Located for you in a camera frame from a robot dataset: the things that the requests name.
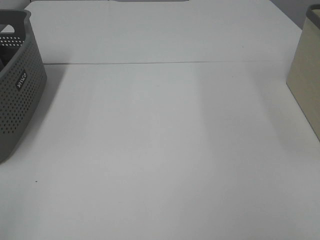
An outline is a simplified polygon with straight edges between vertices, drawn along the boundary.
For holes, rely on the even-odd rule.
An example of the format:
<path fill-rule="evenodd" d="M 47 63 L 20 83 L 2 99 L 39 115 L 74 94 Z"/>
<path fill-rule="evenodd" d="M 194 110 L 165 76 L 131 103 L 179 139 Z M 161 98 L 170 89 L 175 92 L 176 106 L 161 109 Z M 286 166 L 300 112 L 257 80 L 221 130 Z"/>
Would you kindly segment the grey perforated plastic basket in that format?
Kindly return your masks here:
<path fill-rule="evenodd" d="M 0 160 L 14 152 L 42 97 L 47 74 L 28 10 L 2 9 L 0 34 Z"/>

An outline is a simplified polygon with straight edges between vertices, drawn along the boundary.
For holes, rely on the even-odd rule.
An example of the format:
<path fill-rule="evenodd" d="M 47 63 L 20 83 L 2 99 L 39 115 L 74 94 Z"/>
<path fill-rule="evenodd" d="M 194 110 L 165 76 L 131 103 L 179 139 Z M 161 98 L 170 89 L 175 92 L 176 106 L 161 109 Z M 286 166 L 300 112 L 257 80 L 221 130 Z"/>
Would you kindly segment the beige fabric storage box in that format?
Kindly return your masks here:
<path fill-rule="evenodd" d="M 320 137 L 320 5 L 307 8 L 306 18 L 286 84 Z"/>

